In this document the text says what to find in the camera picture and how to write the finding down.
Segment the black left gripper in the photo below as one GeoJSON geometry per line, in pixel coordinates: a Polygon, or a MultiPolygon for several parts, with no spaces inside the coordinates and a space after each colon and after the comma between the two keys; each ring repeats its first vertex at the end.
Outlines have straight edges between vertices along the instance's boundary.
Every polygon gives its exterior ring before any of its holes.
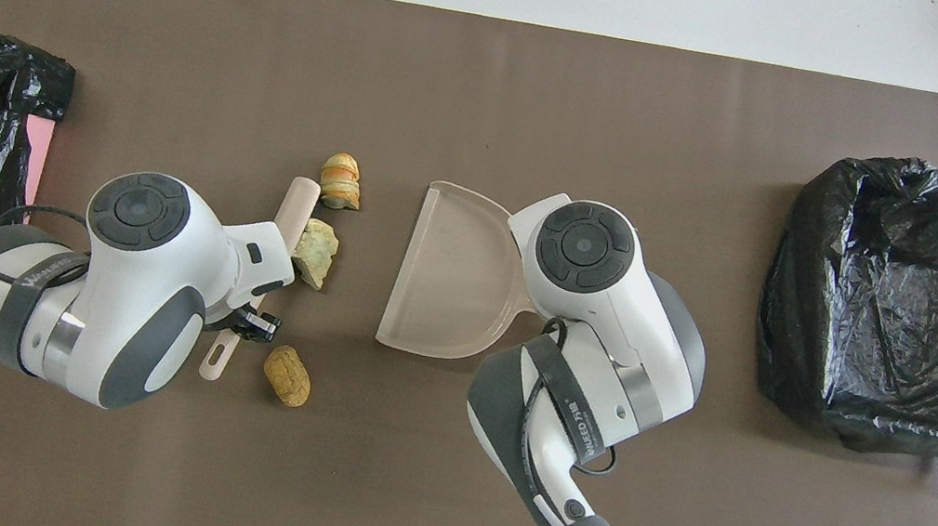
{"type": "Polygon", "coordinates": [[[239,337],[257,342],[273,342],[281,332],[282,319],[266,312],[238,309],[233,313],[231,331],[239,337]]]}

